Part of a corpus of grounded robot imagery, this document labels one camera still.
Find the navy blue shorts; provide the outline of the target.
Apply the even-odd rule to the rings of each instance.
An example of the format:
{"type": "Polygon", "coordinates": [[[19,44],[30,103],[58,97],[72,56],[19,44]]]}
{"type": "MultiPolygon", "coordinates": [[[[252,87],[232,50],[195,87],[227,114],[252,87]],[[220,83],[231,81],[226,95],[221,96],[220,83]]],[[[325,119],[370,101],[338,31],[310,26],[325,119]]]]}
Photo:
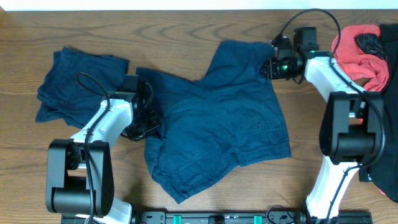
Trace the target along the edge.
{"type": "Polygon", "coordinates": [[[237,166],[290,157],[283,112],[272,82],[260,73],[273,56],[267,43],[226,40],[200,80],[136,69],[152,86],[160,120],[146,139],[147,168],[177,203],[237,166]]]}

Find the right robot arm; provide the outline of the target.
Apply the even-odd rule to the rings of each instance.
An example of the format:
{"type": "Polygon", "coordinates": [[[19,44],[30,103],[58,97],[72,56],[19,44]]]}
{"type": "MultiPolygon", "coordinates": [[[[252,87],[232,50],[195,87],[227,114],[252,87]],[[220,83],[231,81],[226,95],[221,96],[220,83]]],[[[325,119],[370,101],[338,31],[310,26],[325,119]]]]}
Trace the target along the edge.
{"type": "Polygon", "coordinates": [[[271,45],[275,56],[260,73],[268,80],[311,83],[326,101],[319,145],[322,166],[294,223],[372,223],[369,212],[341,212],[339,206],[353,176],[376,163],[386,141],[383,98],[357,85],[333,54],[320,50],[315,27],[301,27],[290,40],[279,33],[271,45]]]}

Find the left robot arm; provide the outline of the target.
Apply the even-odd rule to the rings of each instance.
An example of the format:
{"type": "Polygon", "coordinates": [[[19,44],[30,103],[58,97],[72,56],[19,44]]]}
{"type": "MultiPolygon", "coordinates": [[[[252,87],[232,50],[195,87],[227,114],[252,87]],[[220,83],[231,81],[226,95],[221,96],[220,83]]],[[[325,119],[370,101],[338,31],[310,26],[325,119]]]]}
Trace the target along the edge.
{"type": "Polygon", "coordinates": [[[118,91],[100,90],[89,122],[49,145],[45,204],[62,223],[140,223],[138,211],[114,194],[110,151],[121,136],[138,142],[157,131],[153,90],[137,75],[126,76],[118,91]]]}

